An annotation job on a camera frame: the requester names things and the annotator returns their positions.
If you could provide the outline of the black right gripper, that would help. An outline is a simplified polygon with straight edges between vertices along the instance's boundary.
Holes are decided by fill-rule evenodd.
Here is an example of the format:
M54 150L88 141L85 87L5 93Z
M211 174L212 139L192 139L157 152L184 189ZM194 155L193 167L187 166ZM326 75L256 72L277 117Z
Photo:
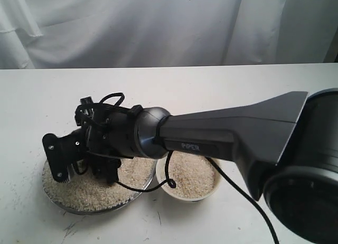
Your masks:
M85 169L91 169L96 178L103 178L107 184L119 181L118 168L121 159L112 155L108 148L109 115L121 104L119 99L114 105L105 103L109 96L102 98L99 102L93 102L90 96L80 99L80 105L75 110L75 121L80 127L81 141L85 151Z

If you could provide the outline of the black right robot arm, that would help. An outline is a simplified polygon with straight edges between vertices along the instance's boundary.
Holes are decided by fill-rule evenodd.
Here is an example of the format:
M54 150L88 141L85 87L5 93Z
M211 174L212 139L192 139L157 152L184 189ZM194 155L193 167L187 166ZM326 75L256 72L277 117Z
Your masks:
M177 151L234 162L254 200L290 231L337 243L337 89L292 91L242 107L171 115L81 104L91 154L159 159Z

